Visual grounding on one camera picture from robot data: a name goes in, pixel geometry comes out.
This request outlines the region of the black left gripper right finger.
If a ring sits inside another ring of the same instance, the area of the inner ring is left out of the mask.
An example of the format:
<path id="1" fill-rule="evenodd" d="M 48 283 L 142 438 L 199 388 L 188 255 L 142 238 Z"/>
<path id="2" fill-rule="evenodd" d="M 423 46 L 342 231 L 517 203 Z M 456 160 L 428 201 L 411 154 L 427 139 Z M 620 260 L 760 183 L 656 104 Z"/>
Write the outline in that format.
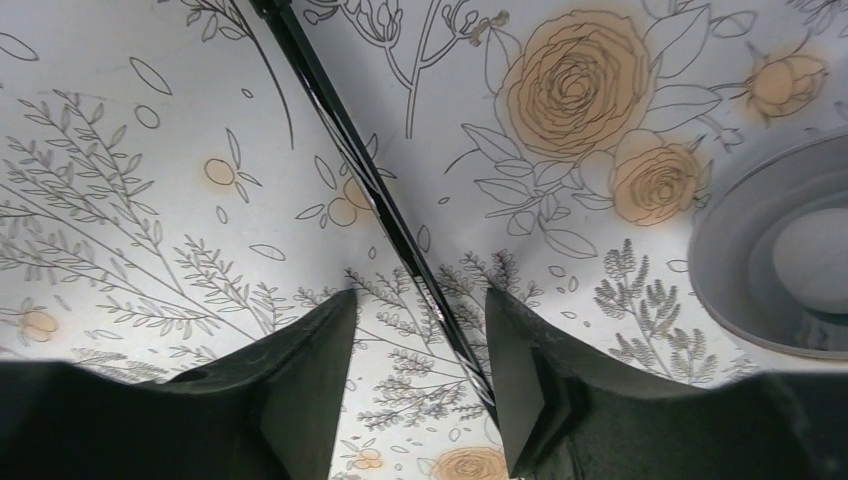
<path id="1" fill-rule="evenodd" d="M 843 479 L 847 377 L 667 380 L 553 327 L 512 295 L 485 305 L 497 420 L 520 479 Z"/>

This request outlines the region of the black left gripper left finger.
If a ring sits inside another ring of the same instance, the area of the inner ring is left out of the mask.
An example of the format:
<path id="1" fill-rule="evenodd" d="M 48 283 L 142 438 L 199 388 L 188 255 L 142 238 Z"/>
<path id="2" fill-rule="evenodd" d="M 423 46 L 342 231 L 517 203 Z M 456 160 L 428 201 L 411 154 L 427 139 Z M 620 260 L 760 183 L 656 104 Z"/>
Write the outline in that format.
<path id="1" fill-rule="evenodd" d="M 5 479 L 325 479 L 357 319 L 343 290 L 164 383 L 59 361 L 1 365 Z"/>

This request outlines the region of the white shuttlecock tube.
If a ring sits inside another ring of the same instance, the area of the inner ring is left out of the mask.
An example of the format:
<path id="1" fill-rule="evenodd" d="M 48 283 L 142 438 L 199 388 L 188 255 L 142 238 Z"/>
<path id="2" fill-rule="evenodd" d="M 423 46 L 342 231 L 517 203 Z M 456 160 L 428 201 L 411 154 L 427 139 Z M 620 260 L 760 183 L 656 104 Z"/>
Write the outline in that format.
<path id="1" fill-rule="evenodd" d="M 847 365 L 847 130 L 770 138 L 719 170 L 688 273 L 709 316 L 780 368 Z"/>

